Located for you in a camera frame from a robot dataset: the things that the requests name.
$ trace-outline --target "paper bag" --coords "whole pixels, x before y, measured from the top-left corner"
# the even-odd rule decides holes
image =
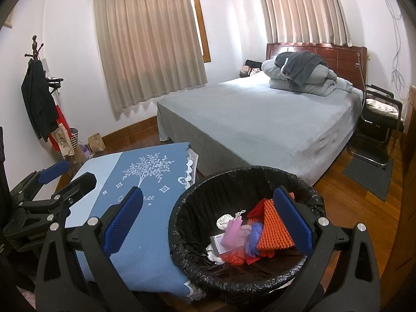
[[[88,138],[89,148],[93,153],[99,153],[105,150],[105,144],[99,133],[96,133]]]
[[[79,144],[76,145],[74,152],[75,154],[73,156],[67,156],[65,158],[69,162],[71,176],[74,176],[82,167],[82,165],[84,165],[84,163],[88,160],[82,152],[82,149]]]

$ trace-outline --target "wooden headboard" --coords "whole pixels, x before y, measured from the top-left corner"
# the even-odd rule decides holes
[[[361,73],[356,63],[358,63],[357,53],[359,53],[365,79],[367,75],[366,47],[342,47],[316,43],[269,43],[267,45],[266,59],[274,59],[278,54],[285,51],[304,50],[318,54],[325,59],[329,69],[332,69],[337,76],[352,82],[354,87],[358,89],[364,89]]]

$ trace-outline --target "curtain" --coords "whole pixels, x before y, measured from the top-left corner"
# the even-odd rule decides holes
[[[263,9],[269,43],[352,45],[339,0],[263,0]]]
[[[207,83],[191,0],[94,0],[114,111]]]

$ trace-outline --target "trash can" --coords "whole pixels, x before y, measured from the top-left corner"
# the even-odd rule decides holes
[[[211,243],[210,236],[218,234],[218,218],[241,210],[250,212],[263,198],[273,198],[274,190],[281,185],[317,218],[325,216],[322,196],[293,174],[264,166],[223,171],[198,181],[176,202],[168,231],[173,263],[208,294],[238,306],[292,280],[306,260],[295,249],[278,250],[273,258],[237,267],[215,265],[205,250]]]

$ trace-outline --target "coat rack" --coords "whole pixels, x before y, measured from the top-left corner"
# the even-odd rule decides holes
[[[33,44],[32,44],[32,50],[33,50],[33,55],[31,54],[25,54],[24,57],[33,57],[33,59],[35,61],[39,60],[39,51],[42,49],[43,47],[43,43],[40,45],[39,49],[37,48],[37,42],[36,42],[36,35],[33,35],[32,37],[33,40]]]

